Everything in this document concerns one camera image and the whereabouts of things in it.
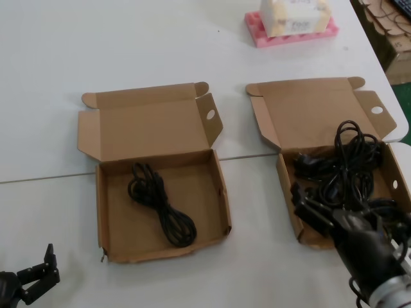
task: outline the cardboard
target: cardboard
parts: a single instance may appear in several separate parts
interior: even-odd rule
[[[264,140],[280,151],[277,171],[295,236],[302,244],[331,248],[331,239],[322,237],[294,215],[291,186],[295,182],[293,160],[298,153],[332,155],[339,124],[358,123],[361,130],[382,140],[396,127],[374,91],[358,90],[365,84],[360,77],[288,80],[247,85],[252,107]],[[374,107],[382,112],[375,114]],[[355,132],[342,135],[349,142]],[[411,195],[391,148],[385,145],[384,163],[374,172],[374,197],[393,197],[411,211]],[[397,181],[397,189],[392,183]]]
[[[351,4],[391,85],[411,81],[411,22],[389,0]]]
[[[223,126],[208,90],[202,82],[82,96],[97,109],[79,112],[78,149],[101,162],[96,168],[98,241],[109,261],[176,257],[228,236],[227,191],[210,149]],[[171,245],[156,211],[129,197],[135,162],[159,172],[171,206],[194,221],[192,245]]]

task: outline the brown cardboard stack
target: brown cardboard stack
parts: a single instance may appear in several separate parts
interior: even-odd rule
[[[389,0],[351,4],[390,84],[411,81],[411,23]]]

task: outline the box flap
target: box flap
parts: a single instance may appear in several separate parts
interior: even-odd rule
[[[206,82],[85,93],[78,149],[102,162],[210,148],[223,125]]]
[[[247,85],[259,129],[282,150],[334,145],[338,125],[357,122],[364,132],[384,138],[396,124],[373,91],[354,91],[363,78],[321,78]],[[371,110],[380,107],[382,112]],[[350,140],[350,132],[343,136]]]

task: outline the black cable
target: black cable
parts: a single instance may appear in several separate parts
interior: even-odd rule
[[[139,168],[144,177],[137,174]],[[157,172],[153,172],[148,164],[134,164],[134,179],[128,184],[128,195],[141,205],[156,210],[160,224],[168,241],[177,247],[187,247],[197,236],[193,220],[168,203],[164,189],[164,181]]]
[[[343,144],[342,134],[348,131],[356,135]],[[366,209],[374,191],[372,170],[382,161],[377,138],[363,133],[354,121],[344,121],[337,129],[334,146],[331,158],[301,155],[295,162],[295,175],[318,183],[318,201],[328,207]]]
[[[398,258],[398,262],[401,264],[404,262],[405,257],[407,256],[407,251],[408,251],[408,239],[406,237],[403,238],[403,251],[401,252],[401,255]]]
[[[344,132],[356,132],[347,143],[342,142]],[[382,148],[375,136],[363,133],[354,121],[344,121],[337,129],[334,140],[333,157],[310,157],[300,154],[294,162],[295,175],[317,184],[317,188],[306,189],[307,204],[317,212],[326,215],[323,209],[342,209],[353,211],[369,219],[371,225],[382,227],[388,238],[403,244],[402,263],[407,256],[408,237],[411,234],[411,221],[407,219],[394,200],[387,198],[371,199],[374,192],[373,171],[382,163]],[[357,296],[356,304],[362,308],[365,297],[354,287],[354,278],[349,286]]]
[[[360,302],[360,300],[362,300],[364,303],[367,303],[365,297],[361,294],[361,292],[359,290],[357,290],[357,288],[354,287],[354,278],[351,277],[349,279],[349,287],[351,289],[351,291],[357,296],[357,307],[361,307],[361,303],[358,306],[358,303]]]

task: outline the coiled black cable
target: coiled black cable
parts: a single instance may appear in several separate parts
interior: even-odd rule
[[[357,134],[346,145],[342,134]],[[372,170],[382,161],[375,136],[363,133],[354,121],[344,121],[334,140],[335,156],[311,158],[301,155],[295,162],[295,175],[318,183],[318,201],[332,209],[367,209],[374,191]]]
[[[144,177],[137,174],[137,169],[143,172]],[[153,172],[148,164],[134,164],[132,173],[134,179],[128,184],[128,195],[141,205],[157,211],[162,230],[171,244],[176,247],[191,245],[197,236],[195,224],[185,213],[173,209],[168,203],[161,176]]]

